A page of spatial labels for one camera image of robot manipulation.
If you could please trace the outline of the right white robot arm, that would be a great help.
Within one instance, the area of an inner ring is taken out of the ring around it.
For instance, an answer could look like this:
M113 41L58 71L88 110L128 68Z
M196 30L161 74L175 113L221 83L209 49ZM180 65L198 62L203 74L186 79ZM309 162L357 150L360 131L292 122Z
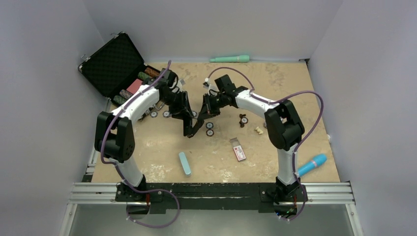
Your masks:
M300 187L296 149L305 132L295 106L288 99L277 104L267 102L264 98L256 99L248 88L236 87L228 75L214 82L219 91L203 96L197 122L188 137L193 137L206 119L220 115L220 109L226 106L244 109L263 118L267 125L269 140L278 153L276 194L282 200L290 199Z

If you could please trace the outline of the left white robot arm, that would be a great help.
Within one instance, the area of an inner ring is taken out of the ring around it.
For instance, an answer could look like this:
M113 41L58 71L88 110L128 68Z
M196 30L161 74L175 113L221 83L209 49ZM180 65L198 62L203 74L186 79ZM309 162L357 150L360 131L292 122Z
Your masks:
M171 117L183 122L185 136L192 129L194 115L187 92L182 91L177 75L165 68L157 78L144 82L125 103L111 112L101 112L97 117L94 147L104 164L113 165L128 186L127 194L141 201L149 190L146 178L132 156L135 149L133 123L158 101L169 108Z

